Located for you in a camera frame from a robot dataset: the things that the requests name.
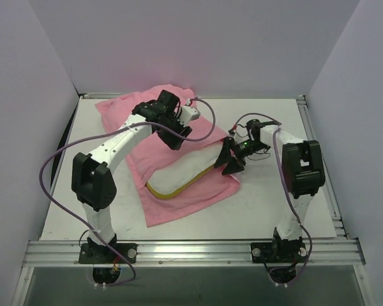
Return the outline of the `pink fabric pillowcase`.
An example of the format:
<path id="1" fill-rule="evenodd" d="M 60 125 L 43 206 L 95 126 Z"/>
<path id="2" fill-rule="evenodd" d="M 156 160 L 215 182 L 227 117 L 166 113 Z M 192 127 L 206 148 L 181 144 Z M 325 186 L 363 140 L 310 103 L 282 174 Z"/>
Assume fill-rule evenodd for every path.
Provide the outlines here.
<path id="1" fill-rule="evenodd" d="M 151 175 L 180 159 L 185 154 L 202 149 L 212 143 L 222 142 L 226 134 L 213 127 L 204 117 L 190 123 L 189 140 L 179 150 L 171 150 L 157 134 L 142 140 L 125 158 L 139 194 L 147 226 L 156 226 L 186 217 L 233 195 L 240 187 L 237 178 L 222 175 L 219 168 L 187 187 L 178 196 L 169 200 L 155 198 L 146 187 Z"/>

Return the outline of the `white pillow yellow edge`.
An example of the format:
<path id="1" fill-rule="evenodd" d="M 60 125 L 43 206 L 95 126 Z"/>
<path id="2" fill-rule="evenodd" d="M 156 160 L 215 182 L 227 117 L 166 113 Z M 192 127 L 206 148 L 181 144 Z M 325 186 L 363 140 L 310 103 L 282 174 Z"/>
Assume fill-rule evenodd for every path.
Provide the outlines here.
<path id="1" fill-rule="evenodd" d="M 147 190 L 160 200 L 169 200 L 210 172 L 220 155 L 222 142 L 182 156 L 172 164 L 156 170 L 146 182 Z"/>

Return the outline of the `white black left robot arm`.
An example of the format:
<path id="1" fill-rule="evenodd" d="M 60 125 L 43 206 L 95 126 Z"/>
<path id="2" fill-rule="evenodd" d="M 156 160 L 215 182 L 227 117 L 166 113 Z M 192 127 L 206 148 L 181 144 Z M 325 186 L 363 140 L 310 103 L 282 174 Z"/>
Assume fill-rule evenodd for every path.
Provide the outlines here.
<path id="1" fill-rule="evenodd" d="M 183 140 L 166 128 L 186 138 L 192 132 L 188 124 L 198 119 L 200 112 L 189 105 L 178 110 L 178 103 L 175 94 L 162 90 L 157 99 L 141 102 L 133 108 L 121 126 L 125 131 L 90 153 L 78 153 L 73 158 L 71 189 L 82 203 L 92 229 L 88 244 L 94 247 L 93 254 L 102 262 L 116 256 L 116 233 L 109 208 L 117 194 L 113 174 L 123 159 L 153 133 L 170 149 L 180 149 Z"/>

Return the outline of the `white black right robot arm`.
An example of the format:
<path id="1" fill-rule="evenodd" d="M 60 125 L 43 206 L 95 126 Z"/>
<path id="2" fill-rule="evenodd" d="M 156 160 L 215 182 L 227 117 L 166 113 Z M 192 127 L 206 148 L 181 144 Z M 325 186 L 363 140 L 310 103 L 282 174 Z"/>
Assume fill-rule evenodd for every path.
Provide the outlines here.
<path id="1" fill-rule="evenodd" d="M 246 166 L 246 157 L 260 150 L 274 150 L 288 207 L 274 229 L 270 252 L 278 261 L 292 254 L 303 257 L 307 255 L 303 222 L 312 199 L 326 181 L 320 144 L 293 136 L 275 120 L 250 120 L 246 130 L 248 139 L 240 143 L 230 136 L 223 139 L 214 167 L 222 167 L 222 175 L 239 173 Z"/>

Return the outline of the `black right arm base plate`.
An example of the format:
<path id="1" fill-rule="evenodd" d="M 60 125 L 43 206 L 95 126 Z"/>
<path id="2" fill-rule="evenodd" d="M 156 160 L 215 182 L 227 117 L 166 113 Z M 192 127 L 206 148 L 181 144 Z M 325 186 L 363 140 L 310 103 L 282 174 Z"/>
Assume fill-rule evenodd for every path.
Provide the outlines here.
<path id="1" fill-rule="evenodd" d="M 250 249 L 253 263 L 304 263 L 308 256 L 301 240 L 254 242 Z"/>

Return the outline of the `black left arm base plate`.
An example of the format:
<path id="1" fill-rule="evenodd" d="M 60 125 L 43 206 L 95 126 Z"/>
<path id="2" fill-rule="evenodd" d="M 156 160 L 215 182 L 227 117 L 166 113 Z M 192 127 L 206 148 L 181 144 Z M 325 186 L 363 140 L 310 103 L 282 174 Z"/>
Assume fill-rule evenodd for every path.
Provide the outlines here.
<path id="1" fill-rule="evenodd" d="M 137 244 L 118 242 L 114 248 L 130 263 L 136 262 Z M 98 244 L 84 243 L 80 247 L 78 262 L 80 264 L 109 264 L 118 257 L 108 247 Z"/>

